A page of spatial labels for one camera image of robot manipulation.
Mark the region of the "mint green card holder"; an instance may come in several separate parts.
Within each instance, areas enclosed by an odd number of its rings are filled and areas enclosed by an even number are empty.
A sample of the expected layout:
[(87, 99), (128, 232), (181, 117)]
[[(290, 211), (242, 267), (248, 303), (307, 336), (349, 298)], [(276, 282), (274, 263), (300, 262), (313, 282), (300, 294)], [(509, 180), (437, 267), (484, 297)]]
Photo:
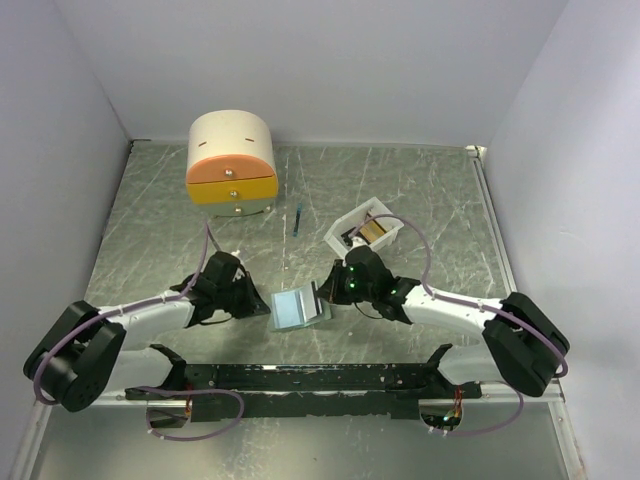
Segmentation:
[(317, 296), (317, 288), (317, 282), (311, 281), (301, 287), (272, 294), (269, 328), (272, 331), (284, 332), (330, 320), (331, 310), (324, 300), (325, 314), (315, 315), (313, 300)]

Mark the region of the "black credit card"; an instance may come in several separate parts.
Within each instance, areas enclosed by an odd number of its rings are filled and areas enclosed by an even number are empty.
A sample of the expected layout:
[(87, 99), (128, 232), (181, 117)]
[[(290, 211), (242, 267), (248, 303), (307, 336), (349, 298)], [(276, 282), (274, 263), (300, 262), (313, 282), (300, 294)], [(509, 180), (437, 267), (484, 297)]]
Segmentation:
[(354, 228), (351, 228), (341, 234), (341, 238), (345, 243), (351, 243), (355, 238)]

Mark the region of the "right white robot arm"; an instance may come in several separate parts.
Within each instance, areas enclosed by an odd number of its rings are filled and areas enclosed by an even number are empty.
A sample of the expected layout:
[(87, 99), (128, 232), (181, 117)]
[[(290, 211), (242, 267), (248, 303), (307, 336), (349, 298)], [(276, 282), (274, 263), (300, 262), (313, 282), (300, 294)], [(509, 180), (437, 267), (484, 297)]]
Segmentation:
[(468, 347), (441, 347), (431, 359), (424, 384), (435, 397), (470, 382), (504, 382), (539, 397), (552, 379), (568, 372), (568, 339), (520, 292), (483, 299), (437, 290), (394, 275), (377, 253), (361, 246), (334, 262), (318, 294), (333, 305), (368, 303), (387, 320), (442, 327), (475, 339)]

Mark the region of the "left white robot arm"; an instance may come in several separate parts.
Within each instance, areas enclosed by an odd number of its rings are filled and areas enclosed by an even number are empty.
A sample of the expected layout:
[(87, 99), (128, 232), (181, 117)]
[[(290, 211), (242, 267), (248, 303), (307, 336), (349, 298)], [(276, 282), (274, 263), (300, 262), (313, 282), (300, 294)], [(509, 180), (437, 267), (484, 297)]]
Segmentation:
[(210, 326), (218, 311), (233, 319), (270, 312), (251, 274), (226, 252), (214, 253), (181, 283), (150, 298), (119, 306), (70, 304), (27, 357), (23, 373), (40, 401), (69, 412), (87, 408), (103, 393), (153, 389), (173, 399), (193, 382), (186, 360), (158, 337)]

